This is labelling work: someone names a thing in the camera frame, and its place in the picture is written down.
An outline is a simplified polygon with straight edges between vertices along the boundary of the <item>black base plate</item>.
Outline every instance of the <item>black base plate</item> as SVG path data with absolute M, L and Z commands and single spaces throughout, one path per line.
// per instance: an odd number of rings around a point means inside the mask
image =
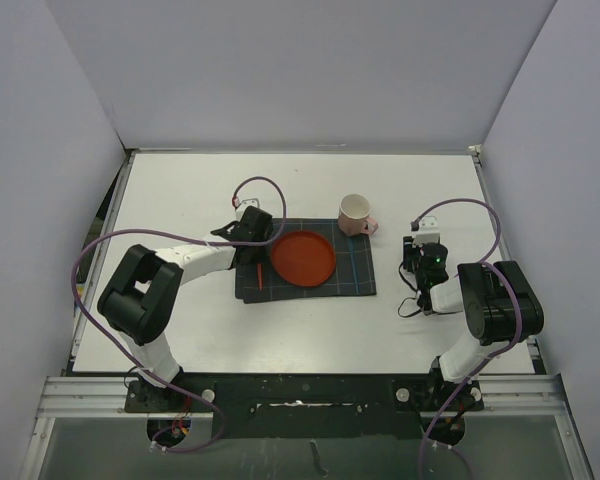
M 214 403 L 227 416 L 224 438 L 353 438 L 392 435 L 421 438 L 420 412 L 435 411 L 448 388 L 435 388 L 431 375 L 207 375 L 180 373 L 178 386 L 201 395 L 215 393 Z M 396 392 L 409 390 L 409 401 Z M 129 385 L 128 413 L 179 412 L 184 397 L 143 380 Z M 453 402 L 448 411 L 458 411 Z M 480 403 L 475 410 L 482 410 Z M 209 412 L 193 402 L 191 412 Z M 220 428 L 215 415 L 213 433 Z

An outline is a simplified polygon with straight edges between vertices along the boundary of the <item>dark blue placemat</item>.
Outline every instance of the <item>dark blue placemat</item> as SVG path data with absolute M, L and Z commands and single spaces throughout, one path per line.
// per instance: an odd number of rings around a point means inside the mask
M 273 225 L 275 232 L 280 225 L 280 219 L 274 219 Z M 244 303 L 262 303 L 294 298 L 355 297 L 377 293 L 368 235 L 349 238 L 340 231 L 337 220 L 318 218 L 290 218 L 284 227 L 283 235 L 297 230 L 318 233 L 333 245 L 336 252 L 336 268 L 331 277 L 317 287 L 298 287 L 280 277 L 267 260 L 262 264 L 263 289 L 260 290 L 257 266 L 238 266 L 236 298 L 242 299 Z M 350 246 L 353 250 L 353 261 Z

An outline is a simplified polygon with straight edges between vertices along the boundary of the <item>white table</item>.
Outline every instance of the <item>white table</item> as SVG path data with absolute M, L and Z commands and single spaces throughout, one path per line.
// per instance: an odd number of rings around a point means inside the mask
M 254 175 L 280 185 L 290 217 L 335 217 L 343 196 L 366 196 L 380 223 L 371 239 L 378 294 L 245 305 L 234 297 L 235 273 L 217 272 L 179 291 L 167 327 L 176 360 L 186 371 L 209 373 L 426 373 L 466 329 L 465 319 L 463 314 L 398 317 L 396 309 L 410 293 L 397 274 L 402 237 L 409 233 L 409 222 L 435 202 L 483 200 L 471 157 L 141 153 L 133 161 L 115 229 L 202 237 L 234 218 L 233 190 Z M 241 197 L 258 197 L 264 210 L 281 215 L 277 194 L 266 183 L 248 185 Z M 479 206 L 448 205 L 435 215 L 449 248 L 450 274 L 458 263 L 479 259 L 493 242 L 488 213 Z M 139 235 L 112 239 L 95 299 L 136 243 L 161 248 L 177 242 Z M 498 253 L 491 257 L 499 259 Z M 87 326 L 76 372 L 123 372 L 130 366 Z M 533 373 L 527 345 L 495 359 L 485 372 Z

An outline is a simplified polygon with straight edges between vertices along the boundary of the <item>orange plate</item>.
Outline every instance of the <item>orange plate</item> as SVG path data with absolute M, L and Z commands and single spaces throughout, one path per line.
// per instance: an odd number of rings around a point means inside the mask
M 271 250 L 271 263 L 287 282 L 317 287 L 336 268 L 336 253 L 322 235 L 301 230 L 280 237 Z

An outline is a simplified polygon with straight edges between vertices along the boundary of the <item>purple cable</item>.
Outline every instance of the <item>purple cable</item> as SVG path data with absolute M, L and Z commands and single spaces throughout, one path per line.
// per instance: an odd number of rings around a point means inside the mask
M 85 317 L 87 317 L 87 320 L 89 320 L 91 322 L 91 324 L 94 327 L 96 327 L 105 337 L 107 337 L 109 340 L 111 340 L 111 342 L 113 342 L 113 344 L 116 347 L 118 347 L 118 349 L 123 353 L 123 355 L 131 361 L 131 363 L 133 363 L 139 369 L 143 370 L 145 375 L 147 375 L 148 377 L 151 377 L 156 382 L 163 384 L 165 387 L 170 388 L 171 390 L 173 390 L 181 395 L 185 395 L 185 396 L 191 398 L 192 400 L 195 400 L 197 402 L 202 403 L 203 405 L 206 405 L 211 410 L 213 410 L 215 413 L 217 413 L 220 416 L 220 418 L 222 419 L 222 426 L 220 427 L 220 430 L 218 430 L 218 432 L 209 441 L 202 443 L 200 445 L 196 445 L 195 447 L 190 447 L 190 448 L 166 448 L 165 451 L 167 451 L 167 452 L 192 453 L 192 452 L 196 452 L 198 450 L 202 450 L 203 448 L 208 447 L 209 445 L 215 443 L 218 439 L 220 439 L 224 435 L 224 432 L 226 429 L 226 424 L 227 424 L 227 417 L 224 414 L 224 412 L 222 410 L 220 410 L 217 406 L 215 406 L 213 403 L 208 402 L 207 400 L 200 397 L 199 395 L 196 395 L 195 393 L 191 393 L 191 392 L 185 390 L 184 388 L 180 388 L 177 385 L 169 383 L 166 380 L 160 378 L 155 373 L 153 373 L 149 370 L 146 370 L 144 368 L 144 365 L 142 365 L 142 363 L 137 358 L 135 358 L 133 355 L 131 355 L 127 351 L 127 349 L 122 345 L 122 343 L 120 343 L 120 341 L 118 341 L 118 339 L 113 334 L 109 333 L 107 331 L 107 329 L 105 327 L 103 327 L 95 319 L 95 317 L 93 315 L 91 315 L 91 313 L 89 312 L 89 310 L 87 309 L 85 304 L 82 303 L 82 299 L 80 298 L 80 294 L 78 293 L 78 286 L 77 286 L 77 282 L 76 282 L 78 268 L 80 267 L 80 263 L 82 262 L 82 259 L 85 257 L 85 255 L 87 253 L 89 253 L 96 245 L 104 242 L 105 240 L 108 240 L 109 238 L 117 237 L 119 235 L 126 235 L 129 233 L 136 233 L 136 234 L 142 233 L 142 234 L 146 234 L 146 235 L 156 235 L 159 237 L 166 237 L 166 238 L 171 238 L 174 240 L 179 240 L 181 242 L 191 243 L 193 245 L 202 245 L 202 246 L 209 245 L 212 247 L 229 247 L 229 246 L 233 246 L 233 247 L 237 247 L 237 246 L 263 247 L 265 245 L 269 245 L 269 244 L 275 242 L 280 237 L 280 235 L 282 235 L 282 230 L 284 229 L 284 226 L 287 222 L 287 202 L 284 198 L 284 194 L 282 193 L 282 190 L 280 190 L 280 187 L 273 180 L 271 180 L 267 177 L 258 176 L 258 177 L 248 178 L 244 182 L 242 182 L 240 185 L 238 185 L 238 187 L 233 192 L 232 203 L 235 199 L 237 199 L 238 192 L 240 192 L 240 189 L 242 189 L 242 187 L 244 187 L 247 183 L 253 182 L 254 180 L 262 180 L 262 181 L 268 182 L 271 185 L 273 185 L 273 187 L 277 190 L 278 194 L 280 195 L 280 201 L 282 202 L 282 222 L 280 223 L 280 228 L 278 228 L 278 231 L 276 232 L 276 234 L 267 241 L 264 241 L 264 242 L 203 242 L 202 240 L 197 240 L 195 238 L 189 238 L 189 237 L 185 237 L 182 235 L 175 235 L 173 233 L 161 232 L 159 230 L 150 230 L 150 229 L 145 229 L 145 228 L 129 228 L 126 230 L 118 230 L 116 232 L 110 232 L 105 235 L 102 235 L 101 237 L 96 238 L 93 242 L 91 242 L 89 245 L 87 245 L 84 248 L 84 250 L 82 250 L 82 252 L 80 252 L 80 255 L 78 255 L 78 258 L 76 259 L 75 263 L 71 267 L 71 292 L 73 293 L 73 299 L 76 302 L 76 305 L 78 305 L 78 308 L 80 309 L 80 311 L 84 314 Z
M 494 267 L 493 265 L 491 265 L 490 263 L 487 263 L 487 262 L 480 262 L 480 263 L 482 263 L 482 265 L 484 265 L 485 267 L 487 267 L 489 270 L 491 270 L 493 273 L 496 274 L 496 276 L 502 282 L 502 285 L 504 286 L 505 290 L 509 294 L 509 298 L 511 299 L 511 303 L 513 304 L 513 310 L 515 312 L 515 317 L 516 317 L 516 332 L 513 336 L 513 339 L 511 340 L 511 342 L 508 345 L 502 347 L 500 350 L 496 350 L 495 352 L 489 354 L 480 363 L 480 365 L 478 365 L 475 368 L 475 370 L 473 370 L 469 375 L 467 375 L 464 378 L 464 380 L 462 380 L 462 382 L 460 382 L 458 384 L 456 389 L 451 393 L 451 395 L 449 395 L 449 398 L 447 398 L 447 400 L 442 404 L 442 406 L 440 407 L 440 410 L 438 410 L 436 412 L 436 414 L 434 415 L 433 419 L 431 420 L 431 423 L 427 427 L 427 430 L 424 432 L 424 437 L 422 438 L 422 442 L 420 442 L 420 449 L 418 451 L 418 478 L 420 480 L 422 480 L 424 478 L 423 477 L 423 466 L 424 466 L 424 457 L 425 457 L 425 447 L 427 445 L 427 440 L 429 438 L 429 435 L 431 434 L 431 430 L 433 430 L 433 426 L 438 422 L 438 420 L 440 419 L 440 417 L 442 416 L 444 411 L 451 404 L 451 402 L 458 395 L 458 393 L 460 393 L 460 391 L 464 388 L 464 386 L 469 382 L 469 380 L 471 380 L 472 377 L 474 377 L 478 373 L 480 373 L 480 371 L 491 361 L 491 359 L 493 357 L 502 355 L 503 353 L 508 352 L 513 347 L 515 347 L 522 335 L 522 313 L 520 312 L 520 304 L 518 303 L 516 294 L 513 291 L 513 287 L 511 287 L 511 284 L 509 283 L 509 281 L 505 278 L 505 276 L 496 267 Z
M 424 217 L 427 213 L 429 213 L 432 210 L 435 210 L 438 207 L 447 205 L 449 203 L 475 203 L 476 205 L 482 205 L 484 208 L 489 210 L 489 213 L 493 217 L 493 220 L 496 222 L 496 239 L 493 242 L 493 245 L 491 246 L 491 248 L 489 249 L 487 254 L 484 257 L 482 257 L 480 260 L 478 260 L 478 263 L 484 262 L 491 256 L 491 254 L 493 252 L 496 251 L 496 248 L 498 248 L 498 244 L 500 243 L 500 236 L 502 235 L 502 228 L 500 227 L 500 219 L 498 218 L 498 214 L 488 203 L 482 202 L 480 200 L 476 200 L 475 198 L 452 198 L 449 200 L 444 200 L 442 202 L 436 203 L 435 205 L 432 205 L 429 208 L 427 208 L 424 212 L 422 212 L 420 214 L 419 217 L 417 217 L 413 222 L 411 222 L 411 226 L 413 227 L 414 224 L 415 224 L 415 226 L 417 226 L 420 223 L 420 220 L 422 220 L 422 217 Z

